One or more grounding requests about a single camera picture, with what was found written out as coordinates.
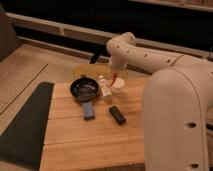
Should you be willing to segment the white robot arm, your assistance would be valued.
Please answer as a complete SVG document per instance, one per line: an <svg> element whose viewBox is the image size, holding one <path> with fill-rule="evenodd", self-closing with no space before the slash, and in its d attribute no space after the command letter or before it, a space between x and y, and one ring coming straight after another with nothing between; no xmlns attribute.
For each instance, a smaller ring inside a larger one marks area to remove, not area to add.
<svg viewBox="0 0 213 171"><path fill-rule="evenodd" d="M132 33L110 39L113 69L128 62L151 73L142 95L146 171L210 171L213 167L213 62L136 45Z"/></svg>

